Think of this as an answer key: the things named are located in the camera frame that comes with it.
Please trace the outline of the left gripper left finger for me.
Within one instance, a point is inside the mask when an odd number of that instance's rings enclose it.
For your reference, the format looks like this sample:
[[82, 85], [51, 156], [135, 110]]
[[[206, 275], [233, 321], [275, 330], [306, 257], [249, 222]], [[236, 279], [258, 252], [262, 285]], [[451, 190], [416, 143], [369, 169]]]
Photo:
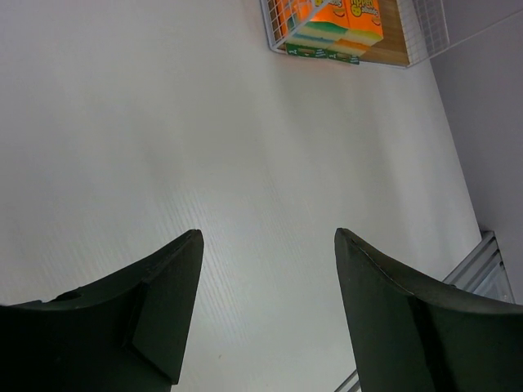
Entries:
[[191, 229], [55, 299], [1, 308], [4, 391], [169, 391], [181, 378], [203, 264]]

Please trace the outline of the green sponge orange pack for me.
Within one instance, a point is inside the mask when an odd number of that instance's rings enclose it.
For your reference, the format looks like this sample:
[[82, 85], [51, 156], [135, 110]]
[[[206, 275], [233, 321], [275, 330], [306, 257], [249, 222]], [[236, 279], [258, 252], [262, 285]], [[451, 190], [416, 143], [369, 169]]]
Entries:
[[292, 1], [284, 15], [286, 52], [317, 57], [349, 29], [345, 1]]

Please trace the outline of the Sponge Daddy yellow sponge box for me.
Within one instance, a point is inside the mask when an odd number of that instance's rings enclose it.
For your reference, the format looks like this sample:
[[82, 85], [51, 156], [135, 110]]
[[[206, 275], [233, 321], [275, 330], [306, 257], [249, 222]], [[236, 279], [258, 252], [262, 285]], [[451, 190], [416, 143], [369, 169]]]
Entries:
[[378, 1], [341, 1], [341, 7], [333, 9], [336, 24], [343, 28], [337, 34], [329, 51], [341, 56], [360, 58], [368, 49], [383, 40], [381, 13]]

